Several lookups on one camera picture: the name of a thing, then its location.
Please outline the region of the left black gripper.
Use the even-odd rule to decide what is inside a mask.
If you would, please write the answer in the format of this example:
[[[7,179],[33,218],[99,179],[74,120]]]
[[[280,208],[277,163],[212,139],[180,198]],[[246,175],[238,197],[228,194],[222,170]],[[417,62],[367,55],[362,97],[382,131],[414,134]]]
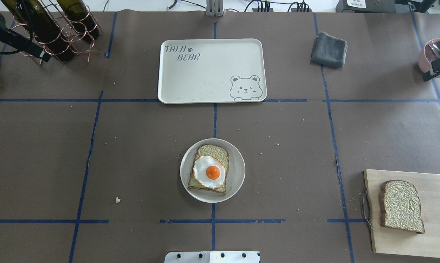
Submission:
[[[0,52],[0,54],[16,54],[18,52],[26,52],[36,58],[49,62],[51,55],[43,50],[43,47],[32,42],[31,39],[16,33],[15,31],[5,27],[5,18],[0,14],[0,41],[13,48],[12,52]]]

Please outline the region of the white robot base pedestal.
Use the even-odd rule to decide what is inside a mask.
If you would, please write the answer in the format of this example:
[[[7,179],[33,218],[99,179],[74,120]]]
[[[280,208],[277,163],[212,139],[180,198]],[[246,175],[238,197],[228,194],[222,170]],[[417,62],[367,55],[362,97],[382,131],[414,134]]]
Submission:
[[[169,252],[165,263],[260,263],[258,251],[185,251]]]

